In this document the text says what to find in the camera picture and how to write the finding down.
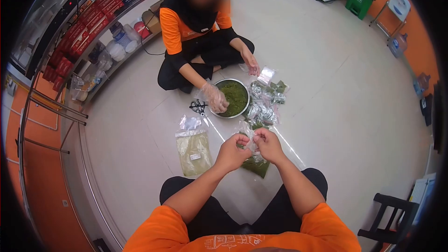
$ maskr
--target black hijab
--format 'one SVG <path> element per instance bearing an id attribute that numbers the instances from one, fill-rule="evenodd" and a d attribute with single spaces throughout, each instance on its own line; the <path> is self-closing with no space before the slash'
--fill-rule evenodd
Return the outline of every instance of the black hijab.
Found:
<path id="1" fill-rule="evenodd" d="M 171 9 L 177 13 L 179 18 L 191 30 L 198 33 L 208 32 L 215 23 L 218 15 L 217 7 L 220 0 L 212 2 L 208 7 L 203 9 L 194 8 L 189 0 L 164 0 L 160 7 Z"/>

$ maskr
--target woman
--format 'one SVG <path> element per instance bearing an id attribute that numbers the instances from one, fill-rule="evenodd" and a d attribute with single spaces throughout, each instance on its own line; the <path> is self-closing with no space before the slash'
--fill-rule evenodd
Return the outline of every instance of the woman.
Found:
<path id="1" fill-rule="evenodd" d="M 158 76 L 160 87 L 190 93 L 195 86 L 218 113 L 225 112 L 228 103 L 224 94 L 206 81 L 213 72 L 237 63 L 245 63 L 251 75 L 260 72 L 254 44 L 233 31 L 229 6 L 229 0 L 164 0 L 160 7 L 167 48 Z"/>
<path id="2" fill-rule="evenodd" d="M 215 164 L 198 179 L 168 179 L 160 204 L 134 232 L 123 252 L 361 251 L 356 236 L 326 204 L 327 181 L 312 168 L 300 171 L 275 133 L 255 131 L 254 141 L 283 180 L 253 225 L 239 225 L 211 196 L 221 179 L 251 156 L 249 138 L 235 134 L 221 145 Z"/>

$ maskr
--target orange shirt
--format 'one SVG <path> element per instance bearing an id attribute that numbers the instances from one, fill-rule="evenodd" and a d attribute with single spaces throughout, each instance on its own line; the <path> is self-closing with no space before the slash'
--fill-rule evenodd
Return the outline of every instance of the orange shirt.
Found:
<path id="1" fill-rule="evenodd" d="M 300 233 L 210 235 L 189 241 L 187 226 L 172 208 L 157 207 L 129 238 L 123 252 L 242 252 L 262 247 L 307 251 L 361 251 L 356 236 L 326 204 L 302 218 Z"/>
<path id="2" fill-rule="evenodd" d="M 216 23 L 220 29 L 232 27 L 232 20 L 227 13 L 218 12 Z M 175 11 L 168 8 L 160 8 L 160 26 L 162 27 L 162 38 L 168 54 L 180 53 L 182 51 L 182 41 L 204 35 L 204 33 L 191 30 Z M 212 31 L 216 31 L 216 24 L 213 25 Z"/>

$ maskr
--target black chair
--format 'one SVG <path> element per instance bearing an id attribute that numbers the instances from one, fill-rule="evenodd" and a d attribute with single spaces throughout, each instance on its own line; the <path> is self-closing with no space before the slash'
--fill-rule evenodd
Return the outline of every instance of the black chair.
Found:
<path id="1" fill-rule="evenodd" d="M 375 220 L 373 221 L 372 227 L 370 227 L 370 230 L 359 230 L 358 236 L 363 236 L 378 241 L 378 243 L 372 249 L 372 252 L 379 252 L 383 248 L 384 243 L 398 244 L 398 242 L 400 242 L 406 236 L 406 234 L 411 229 L 412 222 L 414 221 L 415 215 L 417 214 L 419 204 L 403 199 L 398 199 L 393 196 L 385 196 L 380 193 L 377 193 L 373 200 L 381 203 L 381 207 Z M 386 208 L 388 206 L 394 208 L 392 216 L 390 217 L 386 228 L 379 229 L 379 222 L 383 218 L 384 212 L 386 211 Z M 398 225 L 397 230 L 391 231 L 390 227 L 399 209 L 404 211 L 403 219 Z"/>

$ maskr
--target scissors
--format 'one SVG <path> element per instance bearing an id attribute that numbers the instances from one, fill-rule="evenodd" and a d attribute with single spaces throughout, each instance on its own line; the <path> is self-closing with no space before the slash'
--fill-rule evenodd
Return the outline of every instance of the scissors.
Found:
<path id="1" fill-rule="evenodd" d="M 194 112 L 199 113 L 199 115 L 201 115 L 202 119 L 204 120 L 204 123 L 208 126 L 208 121 L 207 121 L 207 117 L 205 115 L 204 112 L 204 108 L 205 106 L 208 106 L 207 104 L 205 104 L 205 101 L 203 101 L 203 103 L 201 104 L 201 101 L 199 99 L 196 99 L 195 101 L 192 101 L 190 103 L 190 109 L 192 109 Z"/>

